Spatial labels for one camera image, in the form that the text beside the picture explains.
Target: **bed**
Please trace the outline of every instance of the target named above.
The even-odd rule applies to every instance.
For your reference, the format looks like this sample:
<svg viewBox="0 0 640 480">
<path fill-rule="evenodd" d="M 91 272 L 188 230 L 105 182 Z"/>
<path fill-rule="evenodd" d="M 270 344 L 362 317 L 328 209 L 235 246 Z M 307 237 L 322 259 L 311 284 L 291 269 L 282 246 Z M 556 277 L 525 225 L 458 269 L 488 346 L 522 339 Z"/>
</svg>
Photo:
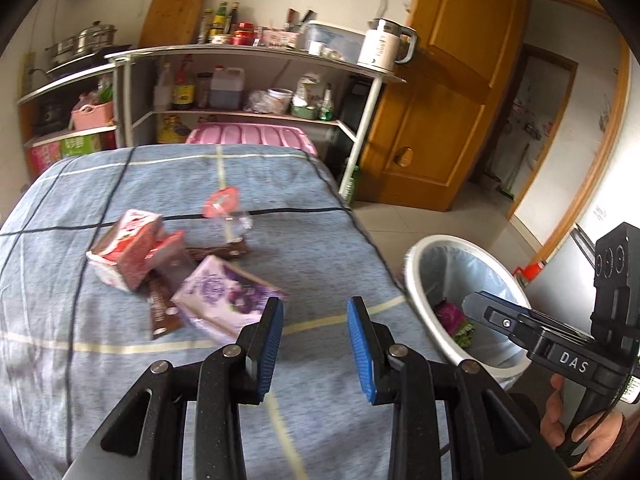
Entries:
<svg viewBox="0 0 640 480">
<path fill-rule="evenodd" d="M 362 296 L 396 341 L 441 360 L 434 344 L 317 159 L 289 148 L 195 144 L 62 160 L 0 231 L 0 428 L 35 479 L 60 479 L 153 361 L 183 365 L 218 347 L 191 327 L 151 341 L 146 301 L 100 282 L 85 251 L 128 208 L 162 214 L 190 247 L 210 246 L 200 209 L 228 185 L 254 218 L 252 252 L 240 265 L 288 293 L 271 392 L 260 406 L 241 407 L 248 477 L 386 478 L 392 408 L 372 407 L 360 391 L 347 300 Z M 445 441 L 444 410 L 438 417 Z"/>
</svg>

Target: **blue gripper pad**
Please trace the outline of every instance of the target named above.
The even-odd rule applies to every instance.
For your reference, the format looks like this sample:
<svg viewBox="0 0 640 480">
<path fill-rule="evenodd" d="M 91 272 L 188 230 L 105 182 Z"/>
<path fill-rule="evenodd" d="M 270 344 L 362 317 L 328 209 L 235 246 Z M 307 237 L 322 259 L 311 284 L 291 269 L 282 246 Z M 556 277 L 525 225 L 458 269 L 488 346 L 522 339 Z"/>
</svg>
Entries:
<svg viewBox="0 0 640 480">
<path fill-rule="evenodd" d="M 258 369 L 258 395 L 260 402 L 264 400 L 265 394 L 271 387 L 271 378 L 273 377 L 273 369 L 276 365 L 278 357 L 278 347 L 282 338 L 282 323 L 284 320 L 284 309 L 282 302 L 278 300 L 271 326 L 267 333 L 267 339 L 264 343 L 264 350 L 260 356 L 260 367 Z"/>
<path fill-rule="evenodd" d="M 358 317 L 353 300 L 349 300 L 349 303 L 347 303 L 347 327 L 349 329 L 353 357 L 356 359 L 356 369 L 360 377 L 360 387 L 367 400 L 373 403 L 376 397 L 376 385 L 373 381 L 373 361 L 364 330 L 362 329 L 362 322 Z"/>
</svg>

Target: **pink basket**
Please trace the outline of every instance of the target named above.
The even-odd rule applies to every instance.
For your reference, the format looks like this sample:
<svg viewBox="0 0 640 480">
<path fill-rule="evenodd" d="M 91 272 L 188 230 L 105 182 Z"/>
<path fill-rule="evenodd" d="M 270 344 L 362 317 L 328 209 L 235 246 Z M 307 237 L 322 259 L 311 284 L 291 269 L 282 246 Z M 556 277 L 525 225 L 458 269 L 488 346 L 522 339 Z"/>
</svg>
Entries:
<svg viewBox="0 0 640 480">
<path fill-rule="evenodd" d="M 187 144 L 264 144 L 297 148 L 318 155 L 300 128 L 253 123 L 201 123 L 191 131 Z"/>
<path fill-rule="evenodd" d="M 113 119 L 113 101 L 103 105 L 84 105 L 79 110 L 71 112 L 76 130 L 90 130 L 108 126 Z"/>
</svg>

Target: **white kettle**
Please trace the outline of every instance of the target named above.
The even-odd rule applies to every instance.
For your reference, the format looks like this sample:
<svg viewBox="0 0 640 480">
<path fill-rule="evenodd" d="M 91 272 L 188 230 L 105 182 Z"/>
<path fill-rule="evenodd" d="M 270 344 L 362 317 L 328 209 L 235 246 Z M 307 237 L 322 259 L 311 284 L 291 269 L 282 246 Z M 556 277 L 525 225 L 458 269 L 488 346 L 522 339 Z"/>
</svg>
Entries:
<svg viewBox="0 0 640 480">
<path fill-rule="evenodd" d="M 400 47 L 400 36 L 410 38 L 409 49 L 406 56 L 396 59 Z M 412 28 L 403 27 L 384 18 L 376 18 L 369 22 L 369 30 L 364 37 L 358 64 L 373 70 L 393 72 L 396 64 L 411 61 L 417 43 L 418 33 Z"/>
</svg>

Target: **trash can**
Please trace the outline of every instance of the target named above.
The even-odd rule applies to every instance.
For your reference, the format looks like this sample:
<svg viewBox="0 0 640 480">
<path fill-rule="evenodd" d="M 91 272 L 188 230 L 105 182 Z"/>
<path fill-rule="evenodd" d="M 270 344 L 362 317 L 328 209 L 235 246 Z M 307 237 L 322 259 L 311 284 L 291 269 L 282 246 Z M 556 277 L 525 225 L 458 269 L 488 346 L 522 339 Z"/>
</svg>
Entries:
<svg viewBox="0 0 640 480">
<path fill-rule="evenodd" d="M 404 278 L 411 299 L 431 338 L 453 364 L 475 359 L 504 389 L 522 375 L 526 352 L 507 336 L 473 322 L 471 346 L 460 348 L 442 327 L 431 305 L 442 300 L 462 306 L 470 292 L 485 290 L 526 308 L 531 308 L 524 292 L 498 260 L 462 238 L 433 235 L 420 240 L 407 253 Z"/>
</svg>

